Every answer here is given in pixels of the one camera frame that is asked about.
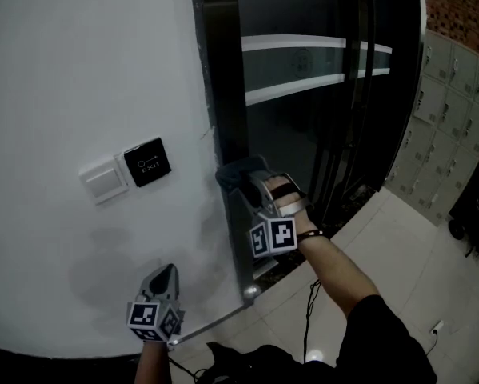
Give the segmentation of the black exit button panel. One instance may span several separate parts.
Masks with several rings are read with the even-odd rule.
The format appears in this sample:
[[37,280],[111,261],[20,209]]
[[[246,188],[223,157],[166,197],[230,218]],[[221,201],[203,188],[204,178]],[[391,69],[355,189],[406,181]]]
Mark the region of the black exit button panel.
[[171,172],[160,138],[143,143],[124,154],[124,160],[137,187],[143,187]]

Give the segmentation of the person's right forearm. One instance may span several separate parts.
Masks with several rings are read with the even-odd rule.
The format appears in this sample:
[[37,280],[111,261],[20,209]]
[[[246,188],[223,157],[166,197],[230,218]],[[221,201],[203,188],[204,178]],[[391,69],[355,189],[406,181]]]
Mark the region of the person's right forearm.
[[361,300],[379,295],[372,280],[322,230],[299,234],[297,241],[321,286],[347,318]]

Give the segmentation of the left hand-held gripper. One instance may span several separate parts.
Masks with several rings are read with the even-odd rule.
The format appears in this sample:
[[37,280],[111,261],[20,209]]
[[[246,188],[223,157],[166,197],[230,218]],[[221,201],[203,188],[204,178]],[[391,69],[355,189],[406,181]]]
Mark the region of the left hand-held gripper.
[[129,303],[128,328],[143,342],[168,342],[181,333],[183,311],[178,299],[177,267],[170,263],[157,268],[144,278],[140,294]]

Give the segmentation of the striped glass door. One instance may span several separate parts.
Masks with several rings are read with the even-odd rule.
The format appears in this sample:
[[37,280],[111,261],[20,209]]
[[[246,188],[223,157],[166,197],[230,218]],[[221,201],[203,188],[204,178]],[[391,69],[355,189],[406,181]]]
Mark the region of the striped glass door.
[[339,0],[238,0],[249,152],[317,202],[345,79]]
[[345,41],[341,55],[343,81],[334,97],[329,127],[326,186],[321,191],[324,221],[332,219],[345,192],[355,183],[360,146],[365,144],[365,120],[373,77],[389,72],[392,50],[377,44],[376,0],[338,0],[338,30]]

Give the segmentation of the person's black clothing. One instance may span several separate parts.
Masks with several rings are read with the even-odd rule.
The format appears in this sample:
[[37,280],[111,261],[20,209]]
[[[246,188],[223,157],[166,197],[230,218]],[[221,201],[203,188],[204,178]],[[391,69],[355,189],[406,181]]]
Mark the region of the person's black clothing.
[[379,295],[350,312],[335,366],[300,363],[272,345],[244,354],[217,342],[208,347],[214,363],[197,384],[437,384],[423,347]]

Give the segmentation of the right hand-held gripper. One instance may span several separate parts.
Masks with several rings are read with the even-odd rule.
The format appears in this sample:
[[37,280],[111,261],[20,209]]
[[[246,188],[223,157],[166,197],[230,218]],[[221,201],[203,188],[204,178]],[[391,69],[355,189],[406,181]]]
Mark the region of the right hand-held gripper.
[[297,248],[294,216],[310,205],[308,198],[277,207],[265,181],[269,173],[256,170],[242,175],[242,197],[252,214],[249,245],[254,258],[284,254]]

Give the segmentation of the person's right hand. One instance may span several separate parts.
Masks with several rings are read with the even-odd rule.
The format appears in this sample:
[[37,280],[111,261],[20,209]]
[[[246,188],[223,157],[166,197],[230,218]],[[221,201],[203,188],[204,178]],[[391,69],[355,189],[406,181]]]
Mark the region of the person's right hand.
[[[289,180],[286,177],[276,176],[269,178],[265,181],[266,187],[270,192],[276,190],[279,187],[284,186],[286,183],[289,183]],[[278,208],[282,208],[295,202],[298,202],[301,199],[298,192],[293,192],[287,194],[283,197],[280,197],[275,200],[275,205]],[[310,230],[316,230],[317,227],[310,221],[308,214],[305,210],[299,211],[294,215],[295,224],[296,224],[296,233],[297,235],[305,233]]]

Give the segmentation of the grey metal locker cabinet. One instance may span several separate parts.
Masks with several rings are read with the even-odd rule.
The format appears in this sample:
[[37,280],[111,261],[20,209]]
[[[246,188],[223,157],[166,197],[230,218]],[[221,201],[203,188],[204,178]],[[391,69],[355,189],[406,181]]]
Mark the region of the grey metal locker cabinet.
[[425,35],[412,114],[385,187],[435,226],[479,162],[479,54]]

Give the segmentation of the person's left forearm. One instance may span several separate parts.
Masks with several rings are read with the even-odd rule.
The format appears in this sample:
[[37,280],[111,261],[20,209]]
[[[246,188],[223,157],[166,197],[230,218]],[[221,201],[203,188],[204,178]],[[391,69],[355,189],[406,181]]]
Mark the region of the person's left forearm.
[[171,384],[167,345],[164,342],[144,342],[134,384]]

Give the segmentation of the white wall light switch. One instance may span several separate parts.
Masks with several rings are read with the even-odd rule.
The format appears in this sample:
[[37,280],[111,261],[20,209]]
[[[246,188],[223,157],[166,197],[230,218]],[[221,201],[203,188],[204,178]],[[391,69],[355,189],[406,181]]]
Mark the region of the white wall light switch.
[[95,205],[124,194],[129,186],[114,156],[83,166],[78,173],[81,184]]

